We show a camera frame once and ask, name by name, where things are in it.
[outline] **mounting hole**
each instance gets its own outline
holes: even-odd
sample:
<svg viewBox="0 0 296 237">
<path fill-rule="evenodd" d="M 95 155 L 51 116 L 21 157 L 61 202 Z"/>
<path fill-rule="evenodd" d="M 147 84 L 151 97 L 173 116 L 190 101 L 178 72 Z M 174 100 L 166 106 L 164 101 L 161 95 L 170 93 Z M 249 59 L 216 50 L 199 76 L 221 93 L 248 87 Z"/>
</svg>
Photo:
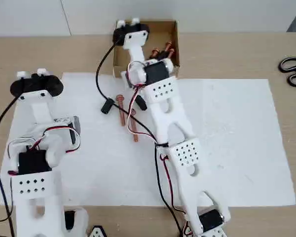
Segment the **mounting hole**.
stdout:
<svg viewBox="0 0 296 237">
<path fill-rule="evenodd" d="M 197 165 L 196 164 L 191 164 L 190 166 L 188 166 L 187 167 L 187 173 L 190 176 L 195 177 L 199 173 Z"/>
</svg>

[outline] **black wire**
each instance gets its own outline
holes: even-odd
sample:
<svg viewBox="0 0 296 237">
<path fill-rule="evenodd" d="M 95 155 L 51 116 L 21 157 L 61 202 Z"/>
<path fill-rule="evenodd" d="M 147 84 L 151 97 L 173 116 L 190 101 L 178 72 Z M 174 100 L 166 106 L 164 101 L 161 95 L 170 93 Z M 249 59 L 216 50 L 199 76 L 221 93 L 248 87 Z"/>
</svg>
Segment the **black wire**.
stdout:
<svg viewBox="0 0 296 237">
<path fill-rule="evenodd" d="M 104 61 L 106 60 L 106 58 L 108 57 L 108 55 L 111 53 L 111 51 L 115 48 L 115 46 L 118 44 L 118 42 L 121 40 L 118 39 L 110 48 L 109 50 L 106 52 L 106 54 L 104 55 L 104 57 L 102 58 L 99 66 L 98 66 L 98 69 L 97 69 L 97 72 L 96 72 L 96 75 L 95 75 L 95 82 L 96 82 L 96 86 L 97 86 L 97 89 L 99 91 L 99 93 L 106 99 L 108 100 L 108 97 L 102 92 L 102 90 L 100 89 L 100 86 L 99 86 L 99 72 L 100 72 L 100 68 L 102 66 L 102 64 L 104 63 Z M 116 103 L 113 104 L 116 108 L 118 108 L 119 110 L 123 111 L 124 113 L 126 113 L 127 115 L 129 115 L 129 113 L 124 110 L 122 107 L 119 107 Z M 142 126 L 150 135 L 151 137 L 153 137 L 155 140 L 155 136 L 154 134 L 150 131 L 149 128 L 147 128 L 143 123 L 141 123 L 139 120 L 137 120 L 135 117 L 133 117 L 132 115 L 130 116 L 133 120 L 135 120 L 140 126 Z M 162 201 L 164 202 L 164 204 L 167 206 L 167 208 L 169 209 L 169 211 L 171 212 L 171 215 L 173 216 L 173 219 L 175 220 L 176 222 L 176 225 L 178 227 L 178 230 L 179 230 L 179 233 L 180 233 L 180 236 L 182 237 L 183 234 L 182 234 L 182 230 L 181 230 L 181 227 L 180 227 L 180 224 L 178 222 L 178 219 L 175 215 L 175 213 L 173 212 L 173 210 L 171 209 L 171 207 L 169 206 L 169 204 L 167 203 L 167 201 L 164 199 L 164 196 L 163 196 L 163 193 L 162 193 L 162 188 L 161 188 L 161 184 L 160 184 L 160 177 L 159 177 L 159 169 L 158 169 L 158 160 L 157 160 L 157 146 L 158 144 L 155 144 L 155 147 L 154 147 L 154 162 L 155 162 L 155 167 L 156 167 L 156 175 L 157 175 L 157 182 L 158 182 L 158 188 L 159 188 L 159 193 L 160 193 L 160 196 L 161 196 L 161 199 Z"/>
<path fill-rule="evenodd" d="M 97 69 L 97 72 L 95 74 L 95 83 L 97 85 L 97 89 L 99 91 L 99 93 L 103 96 L 103 98 L 105 98 L 106 100 L 108 100 L 108 97 L 103 94 L 102 90 L 100 89 L 100 86 L 99 86 L 99 73 L 100 73 L 100 68 L 102 66 L 102 64 L 104 63 L 104 61 L 106 60 L 106 58 L 108 57 L 108 55 L 111 53 L 111 51 L 115 48 L 115 46 L 118 44 L 118 42 L 120 41 L 121 39 L 118 39 L 112 46 L 111 48 L 106 52 L 106 54 L 104 55 L 104 57 L 102 58 L 99 66 L 98 66 L 98 69 Z M 117 105 L 116 103 L 113 104 L 116 108 L 118 108 L 119 110 L 123 111 L 124 113 L 126 113 L 127 115 L 129 115 L 129 113 L 124 110 L 122 107 L 119 107 L 119 105 Z M 149 128 L 147 128 L 142 122 L 140 122 L 138 119 L 136 119 L 134 116 L 130 116 L 133 120 L 135 120 L 141 127 L 143 127 L 149 134 L 151 137 L 153 137 L 153 139 L 155 139 L 155 136 L 154 134 L 150 131 Z"/>
<path fill-rule="evenodd" d="M 182 230 L 180 227 L 180 224 L 178 222 L 178 219 L 174 213 L 174 211 L 171 209 L 171 207 L 169 206 L 169 204 L 167 203 L 167 201 L 164 199 L 163 193 L 162 193 L 162 188 L 161 188 L 161 184 L 160 184 L 160 177 L 159 177 L 159 168 L 158 168 L 158 158 L 157 158 L 157 145 L 154 146 L 154 164 L 156 166 L 156 175 L 157 175 L 157 183 L 158 183 L 158 188 L 159 188 L 159 193 L 161 196 L 162 201 L 164 202 L 164 204 L 167 206 L 167 208 L 169 209 L 169 211 L 171 212 L 171 215 L 173 216 L 174 221 L 177 224 L 178 230 L 180 235 L 179 236 L 183 236 L 182 235 Z"/>
<path fill-rule="evenodd" d="M 11 215 L 13 213 L 13 193 L 12 193 L 12 180 L 11 179 L 10 179 L 10 191 L 11 191 L 11 210 L 10 210 L 9 215 L 6 218 L 0 220 L 0 222 L 6 221 L 9 217 L 11 217 Z"/>
<path fill-rule="evenodd" d="M 3 119 L 3 117 L 5 116 L 5 114 L 8 112 L 8 110 L 14 105 L 14 103 L 17 101 L 17 99 L 19 98 L 20 96 L 17 96 L 15 97 L 10 103 L 9 105 L 5 108 L 5 110 L 3 111 L 3 113 L 0 115 L 0 123 Z M 7 218 L 6 220 L 9 221 L 9 226 L 10 226 L 10 232 L 11 232 L 11 237 L 14 237 L 14 229 L 13 229 L 13 223 L 12 223 L 12 219 L 11 219 L 11 212 L 9 210 L 9 206 L 8 206 L 8 202 L 6 200 L 6 196 L 5 196 L 5 192 L 4 192 L 4 188 L 3 188 L 3 184 L 2 184 L 2 181 L 1 181 L 1 178 L 0 178 L 0 190 L 1 190 L 1 193 L 2 193 L 2 197 L 3 197 L 3 202 L 4 202 L 4 206 L 5 206 L 5 211 L 6 211 L 6 214 L 7 214 Z"/>
</svg>

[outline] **white wire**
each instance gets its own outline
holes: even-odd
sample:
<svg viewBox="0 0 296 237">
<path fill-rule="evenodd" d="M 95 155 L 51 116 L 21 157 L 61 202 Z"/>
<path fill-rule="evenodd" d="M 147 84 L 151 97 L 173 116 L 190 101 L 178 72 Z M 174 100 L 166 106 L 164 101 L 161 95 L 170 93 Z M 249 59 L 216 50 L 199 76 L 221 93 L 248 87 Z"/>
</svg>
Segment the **white wire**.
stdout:
<svg viewBox="0 0 296 237">
<path fill-rule="evenodd" d="M 77 149 L 77 148 L 81 145 L 81 136 L 80 136 L 80 134 L 78 133 L 78 131 L 75 130 L 74 128 L 72 128 L 72 127 L 58 127 L 58 128 L 52 128 L 52 129 L 46 131 L 45 133 L 48 133 L 48 132 L 50 132 L 50 131 L 52 131 L 52 130 L 56 130 L 56 129 L 69 129 L 69 130 L 73 131 L 73 132 L 76 134 L 76 136 L 77 136 L 77 138 L 78 138 L 78 140 L 79 140 L 79 143 L 76 142 L 76 144 L 77 144 L 76 147 L 71 148 L 70 150 L 75 150 L 75 149 Z"/>
<path fill-rule="evenodd" d="M 140 91 L 140 88 L 138 88 L 138 90 L 135 92 L 135 94 L 133 95 L 133 101 L 131 101 L 130 105 L 129 105 L 129 111 L 128 111 L 128 116 L 127 116 L 127 122 L 126 122 L 126 126 L 127 126 L 127 130 L 131 133 L 131 134 L 134 134 L 134 135 L 145 135 L 147 137 L 149 137 L 151 140 L 153 140 L 154 143 L 157 143 L 157 141 L 150 136 L 150 134 L 146 134 L 146 133 L 137 133 L 137 132 L 133 132 L 130 128 L 129 128 L 129 120 L 130 120 L 130 116 L 131 116 L 131 113 L 132 113 L 132 108 L 133 108 L 133 105 L 135 103 L 135 99 L 138 95 Z"/>
<path fill-rule="evenodd" d="M 14 142 L 16 142 L 16 141 L 18 141 L 18 140 L 30 140 L 30 139 L 33 140 L 34 143 L 36 142 L 36 139 L 33 138 L 33 137 L 18 137 L 18 138 L 16 138 L 16 139 L 10 141 L 10 142 L 8 143 L 8 146 L 7 146 L 8 158 L 11 159 L 11 156 L 10 156 L 10 145 L 11 145 L 12 143 L 14 143 Z"/>
<path fill-rule="evenodd" d="M 129 80 L 129 82 L 131 83 L 131 85 L 132 86 L 134 86 L 134 84 L 131 82 L 131 80 L 130 80 L 130 77 L 129 77 L 129 70 L 130 70 L 130 66 L 133 64 L 133 63 L 140 63 L 141 65 L 143 65 L 144 67 L 146 66 L 143 62 L 141 62 L 141 61 L 131 61 L 128 65 L 127 65 L 127 77 L 128 77 L 128 80 Z"/>
</svg>

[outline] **hole pattern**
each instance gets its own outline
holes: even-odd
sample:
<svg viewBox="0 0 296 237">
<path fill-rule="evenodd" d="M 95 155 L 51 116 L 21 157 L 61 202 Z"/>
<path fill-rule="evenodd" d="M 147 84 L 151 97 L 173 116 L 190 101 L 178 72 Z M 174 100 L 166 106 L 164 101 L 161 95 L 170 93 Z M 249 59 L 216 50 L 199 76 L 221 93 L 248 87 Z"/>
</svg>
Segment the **hole pattern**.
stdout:
<svg viewBox="0 0 296 237">
<path fill-rule="evenodd" d="M 37 188 L 35 188 L 33 190 L 32 189 L 26 189 L 27 184 L 30 184 L 30 183 L 31 183 L 31 180 L 27 180 L 27 181 L 24 181 L 24 182 L 23 181 L 20 181 L 19 182 L 20 185 L 25 186 L 24 187 L 25 190 L 20 190 L 20 194 L 24 194 L 24 193 L 30 194 L 31 192 L 35 192 L 35 193 L 38 192 L 38 189 Z M 41 191 L 45 191 L 45 187 L 42 187 L 40 190 Z"/>
<path fill-rule="evenodd" d="M 171 96 L 171 92 L 174 92 L 173 85 L 171 82 L 159 82 L 153 87 L 153 96 L 155 98 L 160 98 L 166 96 L 167 98 Z"/>
<path fill-rule="evenodd" d="M 198 162 L 198 143 L 195 139 L 185 141 L 173 148 L 181 166 L 190 166 Z"/>
</svg>

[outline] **copper screw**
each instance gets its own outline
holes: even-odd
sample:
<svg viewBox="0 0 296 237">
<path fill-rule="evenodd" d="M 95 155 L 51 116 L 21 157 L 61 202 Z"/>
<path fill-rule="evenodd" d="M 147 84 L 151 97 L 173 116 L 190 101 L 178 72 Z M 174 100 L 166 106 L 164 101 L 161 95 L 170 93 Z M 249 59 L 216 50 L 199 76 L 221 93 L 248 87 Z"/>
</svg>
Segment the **copper screw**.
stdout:
<svg viewBox="0 0 296 237">
<path fill-rule="evenodd" d="M 171 45 L 172 45 L 171 41 L 166 42 L 166 47 L 165 47 L 164 51 L 167 52 L 170 49 Z"/>
<path fill-rule="evenodd" d="M 123 108 L 124 96 L 119 94 L 119 95 L 116 96 L 116 100 L 117 100 L 118 106 Z M 122 110 L 119 110 L 119 116 L 120 116 L 121 125 L 125 126 L 125 116 L 124 116 L 124 112 Z"/>
<path fill-rule="evenodd" d="M 136 114 L 136 110 L 132 109 L 131 115 L 134 116 L 135 114 Z M 137 132 L 136 122 L 132 118 L 131 118 L 131 125 L 132 125 L 132 131 Z M 138 142 L 138 135 L 133 134 L 133 137 L 134 137 L 134 142 Z"/>
<path fill-rule="evenodd" d="M 172 55 L 174 54 L 174 52 L 175 52 L 174 48 L 171 48 L 171 49 L 169 50 L 168 58 L 172 58 Z"/>
<path fill-rule="evenodd" d="M 160 50 L 158 48 L 154 48 L 151 52 L 150 58 L 156 57 L 158 53 L 160 53 Z"/>
</svg>

